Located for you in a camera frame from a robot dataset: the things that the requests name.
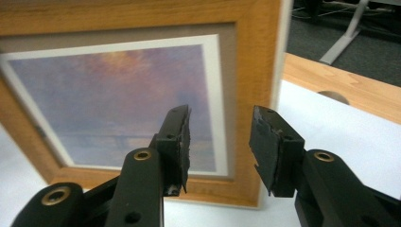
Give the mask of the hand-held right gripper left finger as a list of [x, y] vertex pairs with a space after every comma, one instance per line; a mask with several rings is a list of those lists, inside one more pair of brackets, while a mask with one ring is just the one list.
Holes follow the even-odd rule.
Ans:
[[182, 190], [186, 191], [190, 168], [190, 114], [188, 105], [170, 109], [159, 132], [150, 142], [162, 160], [165, 197], [179, 197]]

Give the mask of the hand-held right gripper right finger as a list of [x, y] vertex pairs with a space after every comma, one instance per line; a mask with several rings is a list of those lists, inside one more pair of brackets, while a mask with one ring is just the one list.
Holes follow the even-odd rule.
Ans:
[[292, 169], [304, 156], [304, 138], [276, 111], [253, 107], [249, 146], [255, 169], [268, 193], [291, 198], [295, 192]]

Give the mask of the wooden picture frame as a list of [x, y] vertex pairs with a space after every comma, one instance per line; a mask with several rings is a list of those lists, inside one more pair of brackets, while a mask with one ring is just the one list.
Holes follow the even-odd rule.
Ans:
[[0, 125], [48, 183], [91, 189], [147, 145], [173, 107], [191, 107], [191, 148], [213, 175], [185, 201], [255, 208], [253, 109], [275, 104], [290, 0], [0, 0]]

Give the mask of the white table sheet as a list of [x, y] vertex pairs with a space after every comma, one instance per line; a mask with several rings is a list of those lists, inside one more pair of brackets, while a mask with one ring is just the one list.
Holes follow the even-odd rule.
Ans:
[[[337, 154], [366, 185], [401, 199], [401, 124], [284, 81], [278, 113], [307, 149]], [[0, 124], [0, 227], [46, 187]], [[165, 201], [165, 227], [300, 227], [293, 199], [261, 194], [255, 209]]]

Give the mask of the white metal desk frame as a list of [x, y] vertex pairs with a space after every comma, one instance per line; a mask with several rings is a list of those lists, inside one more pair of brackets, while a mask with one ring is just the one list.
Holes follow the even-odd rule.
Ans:
[[359, 0], [353, 17], [345, 33], [327, 50], [320, 58], [320, 62], [331, 65], [347, 48], [347, 46], [356, 38], [360, 30], [357, 28], [362, 15], [367, 8], [369, 0]]

